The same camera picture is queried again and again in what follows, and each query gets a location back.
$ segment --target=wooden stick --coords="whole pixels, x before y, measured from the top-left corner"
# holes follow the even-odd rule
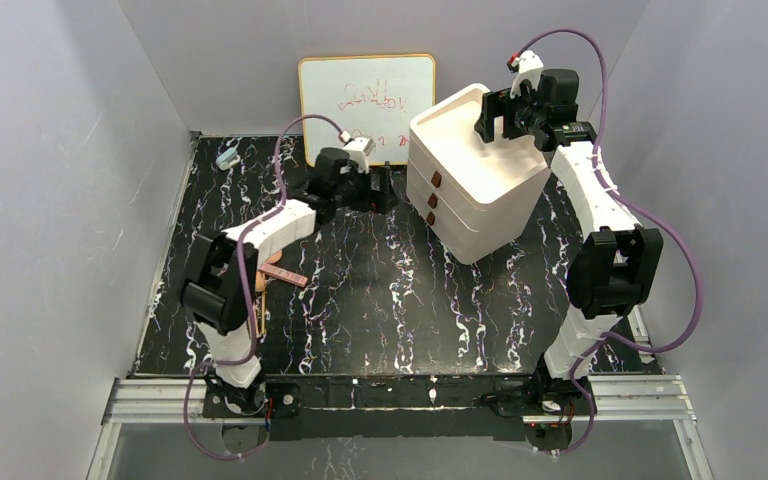
[[[276,267],[275,265],[264,263],[260,266],[260,268],[258,268],[258,270],[260,270],[262,273],[265,273],[266,275],[269,275],[270,277],[283,280],[287,283],[296,285],[297,287],[304,287],[307,285],[307,277],[299,275],[298,273],[293,273],[289,270],[284,270],[283,268]]]
[[[266,335],[266,290],[260,294],[260,337]]]

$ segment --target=glass panel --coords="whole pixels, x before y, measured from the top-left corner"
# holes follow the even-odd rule
[[[577,424],[578,431],[584,424]],[[221,427],[196,433],[223,452]],[[257,430],[226,430],[229,444],[247,448]],[[190,443],[183,425],[123,425],[110,478],[117,480],[241,478],[690,479],[672,421],[597,422],[578,451],[553,461],[489,438],[333,438],[271,442],[243,463],[220,462]]]

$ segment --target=whiteboard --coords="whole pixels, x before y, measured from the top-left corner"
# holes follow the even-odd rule
[[[430,55],[319,57],[299,63],[302,113],[325,115],[352,136],[371,137],[373,165],[407,163],[410,121],[434,105],[434,84]],[[320,149],[339,145],[326,122],[306,120],[302,129],[308,165]]]

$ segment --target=table surface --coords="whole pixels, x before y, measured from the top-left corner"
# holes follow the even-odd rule
[[[271,208],[276,137],[201,138],[180,205],[155,301],[132,374],[185,375],[207,343],[175,292],[195,233],[212,236]],[[301,137],[282,145],[285,177],[306,170]],[[235,148],[239,165],[216,157]],[[522,236],[474,265],[440,244],[405,196],[388,215],[338,212],[316,235],[284,250],[278,266],[310,278],[267,286],[267,334],[258,354],[267,374],[530,373],[554,341],[569,306],[564,279],[581,230],[553,176]],[[623,320],[615,329],[627,337]],[[609,341],[595,373],[660,373],[657,363]]]

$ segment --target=black mounting bracket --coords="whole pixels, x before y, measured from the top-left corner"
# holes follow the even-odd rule
[[[257,249],[243,245],[249,289],[254,296]],[[245,297],[240,295],[242,280],[237,262],[237,242],[225,233],[214,239],[196,235],[184,267],[184,281],[178,298],[195,319],[226,335],[248,318]]]
[[[290,187],[289,197],[316,211],[317,229],[343,207],[384,214],[399,203],[389,167],[371,167],[369,173],[361,173],[348,152],[330,147],[320,150],[310,174]]]
[[[649,298],[663,247],[656,228],[591,233],[567,272],[570,303],[588,319],[628,315]]]
[[[524,380],[497,382],[492,392],[474,399],[473,405],[488,406],[502,417],[544,414],[544,402],[552,402],[561,408],[574,405],[579,412],[590,408],[587,399],[571,381],[553,378],[549,374],[543,355],[537,361],[534,373]],[[592,395],[593,390],[587,377],[579,379],[578,384]]]
[[[520,91],[522,94],[514,98],[510,88],[482,96],[481,115],[474,128],[484,143],[494,140],[497,117],[502,117],[502,138],[532,135],[534,146],[541,152],[596,140],[596,130],[590,123],[576,121],[578,74],[574,70],[543,70],[538,85],[524,80]]]
[[[253,383],[249,388],[238,388],[222,380],[213,369],[204,375],[204,383],[207,385],[205,399],[209,400],[205,402],[205,408],[214,404],[214,398],[219,398],[236,405],[240,414],[250,416],[257,412],[266,400],[264,392],[260,389],[260,382]]]

